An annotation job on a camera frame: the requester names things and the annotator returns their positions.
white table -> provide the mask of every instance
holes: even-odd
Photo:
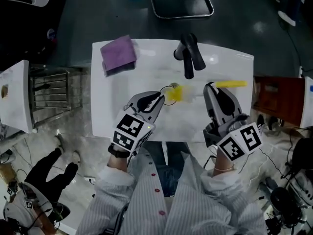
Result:
[[[304,103],[301,118],[301,128],[313,126],[313,79],[305,77]]]
[[[184,77],[183,61],[173,57],[179,41],[134,39],[137,54],[135,70],[105,77],[100,48],[110,41],[92,44],[91,121],[93,135],[110,137],[117,113],[131,97],[145,91],[159,91],[176,82],[196,89],[192,103],[177,102],[163,106],[156,119],[151,141],[204,142],[203,129],[211,122],[206,111],[203,88],[210,81],[244,80],[247,87],[234,88],[242,111],[250,114],[253,85],[253,56],[235,50],[198,44],[206,63],[202,71],[194,71],[191,80]]]
[[[8,95],[0,96],[1,123],[30,133],[33,125],[28,101],[29,62],[22,60],[0,74],[0,90],[8,87]]]

purple cloth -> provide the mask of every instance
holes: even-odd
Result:
[[[137,60],[134,46],[129,35],[115,39],[101,49],[103,69],[109,71]]]

metal frame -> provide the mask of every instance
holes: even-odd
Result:
[[[40,67],[36,67],[35,68],[35,73],[37,72],[37,74],[39,74],[38,76],[31,76],[31,70],[29,71],[29,101],[30,101],[30,114],[31,114],[31,119],[33,122],[33,126],[34,128],[38,128],[39,126],[46,124],[48,122],[57,120],[63,116],[66,116],[68,114],[70,114],[73,111],[77,111],[79,109],[82,108],[82,102],[80,101],[79,106],[72,108],[71,104],[70,104],[70,96],[69,96],[69,86],[68,86],[68,79],[69,79],[69,73],[70,70],[72,71],[78,71],[78,72],[82,72],[81,68],[65,68],[65,67],[60,67],[60,69],[62,70],[61,73],[55,74],[55,67],[47,67],[46,65],[40,66]],[[44,76],[40,76],[41,71],[46,71],[47,73],[51,73],[54,72],[54,74],[48,74],[48,75],[44,75]],[[35,83],[35,79],[45,79],[45,78],[53,78],[56,76],[65,76],[65,79],[58,79],[58,80],[53,80],[53,81],[44,81],[44,82],[39,82],[39,83]],[[54,84],[54,83],[65,83],[65,86],[59,86],[59,87],[52,87],[52,88],[47,88],[45,90],[65,90],[65,92],[63,93],[41,93],[41,94],[35,94],[34,88],[36,85],[43,85],[43,84]],[[64,100],[36,100],[37,96],[65,96],[66,98]],[[62,106],[37,106],[36,102],[49,102],[49,103],[67,103],[64,107]],[[42,109],[64,109],[65,111],[52,115],[50,117],[47,117],[46,119],[40,120],[38,122],[35,122],[34,120],[34,115],[33,113],[37,110],[42,110]]]
[[[200,18],[208,18],[208,17],[211,17],[214,13],[214,7],[213,7],[213,4],[211,2],[211,0],[204,0],[205,3],[206,3],[206,6],[209,8],[211,7],[212,8],[212,13],[211,14],[201,14],[201,15],[194,15],[194,16],[180,16],[180,17],[162,17],[162,16],[159,16],[156,12],[156,7],[155,7],[155,3],[153,0],[150,0],[151,1],[151,5],[152,5],[152,9],[153,9],[153,12],[155,14],[156,17],[160,18],[160,19],[200,19]]]

bracelet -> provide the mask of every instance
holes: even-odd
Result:
[[[234,169],[234,166],[232,166],[231,168],[228,168],[228,169],[223,169],[223,170],[217,169],[216,167],[214,167],[214,169],[215,169],[215,170],[218,170],[218,171],[231,171],[231,170]]]

shirt sleeve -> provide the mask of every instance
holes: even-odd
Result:
[[[98,235],[109,225],[133,194],[134,177],[106,166],[95,184],[95,197],[87,208],[76,235]]]
[[[263,213],[244,192],[238,172],[226,172],[214,177],[212,175],[213,171],[201,175],[204,189],[231,212],[229,225],[237,229],[236,234],[266,235]]]

